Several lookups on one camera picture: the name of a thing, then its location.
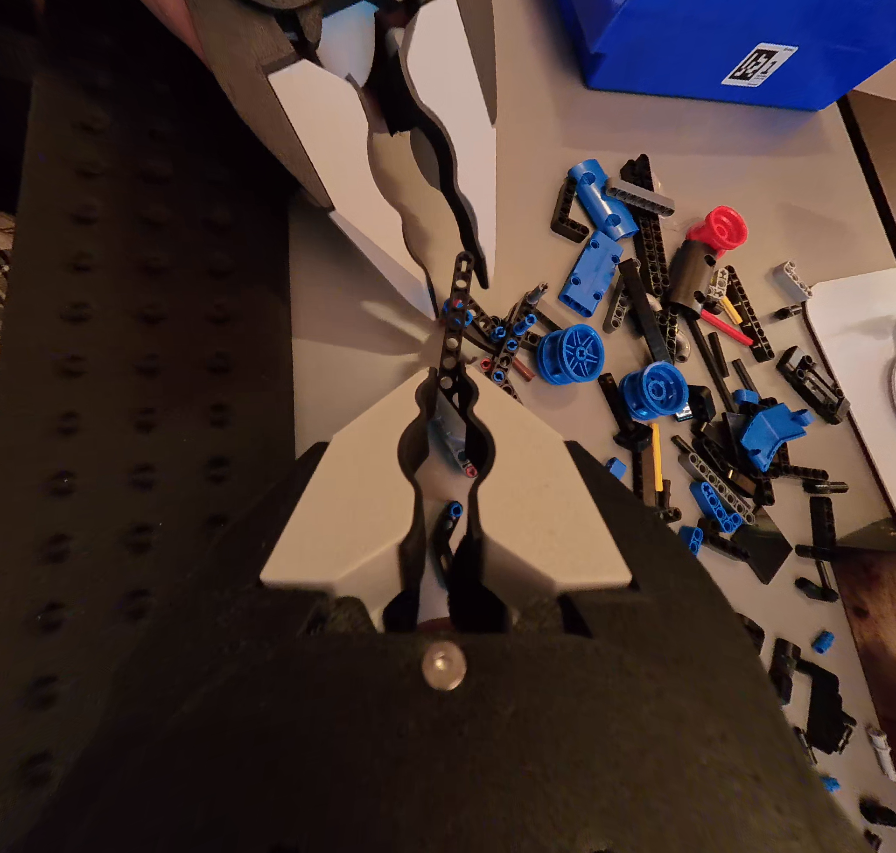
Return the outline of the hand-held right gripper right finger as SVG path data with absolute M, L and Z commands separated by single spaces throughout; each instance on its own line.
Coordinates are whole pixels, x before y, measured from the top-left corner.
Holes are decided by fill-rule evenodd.
M 458 627 L 504 630 L 510 612 L 633 575 L 562 435 L 483 375 L 459 374 L 477 476 L 458 547 Z

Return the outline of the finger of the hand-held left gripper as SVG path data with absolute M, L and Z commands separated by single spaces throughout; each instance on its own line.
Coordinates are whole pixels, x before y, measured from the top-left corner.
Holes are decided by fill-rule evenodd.
M 415 133 L 481 287 L 497 257 L 497 129 L 459 0 L 426 0 L 383 37 L 378 98 L 389 133 Z
M 373 66 L 375 12 L 345 7 L 326 16 L 316 59 L 297 59 L 267 79 L 330 199 L 330 220 L 411 306 L 434 318 L 427 271 L 370 165 L 370 126 L 355 83 Z

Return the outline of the grey motor toy assembly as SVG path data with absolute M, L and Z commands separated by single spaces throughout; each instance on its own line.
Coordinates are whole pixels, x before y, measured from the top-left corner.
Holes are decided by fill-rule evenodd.
M 517 398 L 518 395 L 510 379 L 510 371 L 514 370 L 512 364 L 514 360 L 524 363 L 521 360 L 521 352 L 535 354 L 542 339 L 533 332 L 533 327 L 542 322 L 550 329 L 556 329 L 556 326 L 538 309 L 539 301 L 546 290 L 546 284 L 541 284 L 525 294 L 505 319 L 488 315 L 469 293 L 464 339 L 483 352 L 484 356 L 479 359 L 479 366 L 487 378 L 493 380 L 513 398 Z M 446 300 L 440 312 L 443 326 Z

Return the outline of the long black toy beam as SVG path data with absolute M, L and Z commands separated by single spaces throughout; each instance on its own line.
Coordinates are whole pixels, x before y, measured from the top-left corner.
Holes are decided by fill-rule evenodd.
M 464 421 L 469 420 L 474 398 L 473 384 L 466 377 L 462 344 L 467 328 L 469 290 L 473 280 L 473 257 L 462 251 L 454 262 L 454 273 L 446 300 L 442 349 L 437 366 L 438 389 Z

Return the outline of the black curved toy beam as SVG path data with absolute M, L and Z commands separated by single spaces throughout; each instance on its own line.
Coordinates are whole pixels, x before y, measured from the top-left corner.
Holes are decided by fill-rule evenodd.
M 446 502 L 435 520 L 430 536 L 435 575 L 444 588 L 448 587 L 454 561 L 451 539 L 463 513 L 464 508 L 460 502 Z

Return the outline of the blue rectangular toy panel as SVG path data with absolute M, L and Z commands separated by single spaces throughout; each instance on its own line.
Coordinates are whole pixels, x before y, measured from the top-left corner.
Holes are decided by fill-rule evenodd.
M 570 270 L 558 299 L 584 318 L 591 318 L 604 299 L 620 265 L 623 248 L 602 231 L 589 237 Z
M 625 203 L 606 192 L 609 176 L 597 160 L 573 165 L 567 176 L 574 181 L 575 195 L 597 231 L 613 241 L 632 238 L 639 232 Z

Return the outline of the black square toy tile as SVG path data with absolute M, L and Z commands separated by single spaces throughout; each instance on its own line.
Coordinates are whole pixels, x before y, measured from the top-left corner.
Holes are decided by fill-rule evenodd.
M 756 510 L 752 524 L 742 523 L 732 534 L 731 541 L 745 551 L 745 562 L 763 585 L 773 581 L 794 550 L 794 546 L 762 508 Z

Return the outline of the blue toy fender panel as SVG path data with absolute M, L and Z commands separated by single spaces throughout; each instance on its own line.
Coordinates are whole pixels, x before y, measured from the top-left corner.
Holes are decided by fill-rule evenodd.
M 787 404 L 779 403 L 746 421 L 737 441 L 749 462 L 764 474 L 781 445 L 806 436 L 806 428 L 813 421 L 811 411 L 792 411 Z

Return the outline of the red toy axle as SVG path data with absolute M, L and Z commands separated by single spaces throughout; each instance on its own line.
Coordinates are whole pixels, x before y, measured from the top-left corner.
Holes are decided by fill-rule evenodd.
M 706 309 L 700 311 L 700 320 L 710 325 L 715 331 L 727 336 L 738 345 L 751 348 L 755 344 L 750 336 Z

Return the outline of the pile of black toy beams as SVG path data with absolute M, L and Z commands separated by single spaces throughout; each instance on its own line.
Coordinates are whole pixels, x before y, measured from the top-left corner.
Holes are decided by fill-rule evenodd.
M 666 254 L 651 203 L 655 195 L 646 155 L 622 168 L 633 188 L 619 196 L 633 203 L 641 262 L 634 274 L 623 264 L 631 309 L 645 309 L 648 292 L 664 297 L 669 285 Z M 775 352 L 734 269 L 727 297 L 742 317 L 759 363 Z M 860 549 L 837 546 L 831 494 L 847 491 L 827 472 L 791 463 L 781 445 L 768 471 L 757 471 L 737 441 L 745 422 L 779 404 L 763 398 L 741 362 L 735 371 L 744 389 L 730 393 L 715 349 L 708 349 L 697 317 L 665 304 L 659 329 L 671 342 L 676 322 L 686 322 L 718 387 L 723 445 L 712 435 L 713 403 L 707 390 L 691 387 L 693 439 L 675 435 L 681 464 L 694 481 L 707 481 L 730 511 L 752 524 L 762 508 L 794 546 L 812 559 L 819 581 L 798 577 L 808 599 L 837 602 L 826 564 Z M 826 802 L 823 777 L 810 778 L 797 755 L 839 755 L 856 721 L 843 710 L 840 680 L 800 646 L 778 637 L 771 649 L 768 680 L 760 661 L 747 654 L 746 635 L 759 629 L 723 602 L 708 574 L 685 544 L 672 542 L 658 519 L 635 516 L 621 493 L 606 497 L 609 472 L 578 445 L 570 452 L 599 504 L 614 507 L 611 530 L 622 530 L 623 553 L 634 556 L 637 588 L 602 601 L 563 598 L 563 617 L 584 635 L 564 635 L 546 664 L 549 727 L 558 739 L 539 745 L 551 768 L 548 789 L 557 803 L 546 811 L 564 851 L 879 851 L 874 827 L 894 830 L 894 809 L 862 796 L 868 824 L 864 840 Z M 740 559 L 746 553 L 706 517 L 706 547 Z

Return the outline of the red toy wheel rim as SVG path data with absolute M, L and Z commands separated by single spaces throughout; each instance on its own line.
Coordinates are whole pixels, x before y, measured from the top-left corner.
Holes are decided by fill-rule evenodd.
M 716 258 L 740 247 L 747 239 L 745 220 L 736 210 L 725 205 L 713 208 L 686 233 L 687 241 L 708 245 L 716 253 Z

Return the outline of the white book stand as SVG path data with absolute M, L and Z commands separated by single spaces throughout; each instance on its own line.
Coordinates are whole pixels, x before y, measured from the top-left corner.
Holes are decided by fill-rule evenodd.
M 807 316 L 819 350 L 850 403 L 890 505 L 895 505 L 895 270 L 814 285 Z

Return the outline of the small grey toy beam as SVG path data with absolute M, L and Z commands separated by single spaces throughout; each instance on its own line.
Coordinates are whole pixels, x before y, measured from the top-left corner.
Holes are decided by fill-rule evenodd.
M 812 287 L 803 281 L 794 261 L 788 260 L 775 266 L 771 276 L 783 294 L 793 303 L 802 304 L 812 299 Z

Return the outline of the white toy piece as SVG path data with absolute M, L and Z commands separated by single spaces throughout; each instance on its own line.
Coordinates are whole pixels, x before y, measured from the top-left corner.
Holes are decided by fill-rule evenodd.
M 881 728 L 872 725 L 867 725 L 866 731 L 882 774 L 887 780 L 895 783 L 896 771 L 888 735 Z

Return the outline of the black toy frame piece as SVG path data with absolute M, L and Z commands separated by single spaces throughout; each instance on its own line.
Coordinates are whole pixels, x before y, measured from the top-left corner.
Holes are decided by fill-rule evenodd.
M 783 352 L 776 367 L 817 416 L 830 425 L 845 421 L 850 411 L 849 401 L 836 381 L 823 372 L 811 355 L 792 346 Z

